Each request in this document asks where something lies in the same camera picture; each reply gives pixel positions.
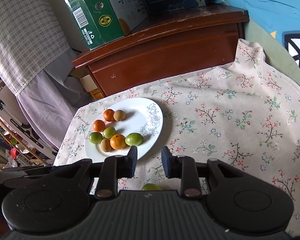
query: barcode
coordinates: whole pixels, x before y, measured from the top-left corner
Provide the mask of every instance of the barcode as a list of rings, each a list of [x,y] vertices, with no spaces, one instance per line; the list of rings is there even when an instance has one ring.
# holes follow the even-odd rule
[[[73,15],[74,15],[80,29],[89,24],[81,7],[79,7],[77,10],[73,11]]]

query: yellow logo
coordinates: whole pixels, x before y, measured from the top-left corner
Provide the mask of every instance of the yellow logo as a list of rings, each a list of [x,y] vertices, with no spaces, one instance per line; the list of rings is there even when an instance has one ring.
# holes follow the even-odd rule
[[[102,26],[102,27],[108,27],[110,25],[110,23],[112,22],[112,18],[110,15],[102,15],[100,18],[99,18],[99,24]]]

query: blue blanket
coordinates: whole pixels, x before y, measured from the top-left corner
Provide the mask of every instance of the blue blanket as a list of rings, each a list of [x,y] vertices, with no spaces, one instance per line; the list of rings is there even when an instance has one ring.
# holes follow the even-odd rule
[[[300,0],[215,0],[246,9],[249,16],[279,41],[300,68]]]

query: wall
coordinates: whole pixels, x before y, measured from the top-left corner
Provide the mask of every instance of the wall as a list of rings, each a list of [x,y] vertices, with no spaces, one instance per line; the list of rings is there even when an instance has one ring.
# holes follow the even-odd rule
[[[60,26],[73,49],[83,51],[87,48],[64,0],[48,0]]]

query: ridged black surface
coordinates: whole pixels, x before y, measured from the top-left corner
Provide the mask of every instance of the ridged black surface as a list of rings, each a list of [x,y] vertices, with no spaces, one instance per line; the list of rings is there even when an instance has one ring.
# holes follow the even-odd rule
[[[225,232],[199,202],[183,200],[176,191],[121,191],[110,201],[98,202],[80,224],[50,236],[13,231],[8,240],[288,240],[284,232],[271,236],[241,236]]]

